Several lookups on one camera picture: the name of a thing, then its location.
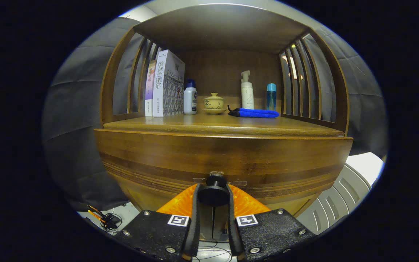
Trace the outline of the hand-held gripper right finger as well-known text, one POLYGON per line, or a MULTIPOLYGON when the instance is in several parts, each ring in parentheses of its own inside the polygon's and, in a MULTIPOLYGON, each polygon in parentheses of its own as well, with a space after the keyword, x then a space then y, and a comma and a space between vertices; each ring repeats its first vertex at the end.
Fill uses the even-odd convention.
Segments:
POLYGON ((228 241, 239 262, 281 262, 318 236, 285 209, 270 210, 228 184, 228 241))

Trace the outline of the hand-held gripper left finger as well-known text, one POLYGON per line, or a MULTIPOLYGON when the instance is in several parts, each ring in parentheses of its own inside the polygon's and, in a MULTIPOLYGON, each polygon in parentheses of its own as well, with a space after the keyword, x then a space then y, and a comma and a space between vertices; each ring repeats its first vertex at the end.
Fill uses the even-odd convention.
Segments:
POLYGON ((145 262, 191 262, 199 248, 197 183, 168 202, 165 213, 143 210, 116 234, 116 241, 145 262))

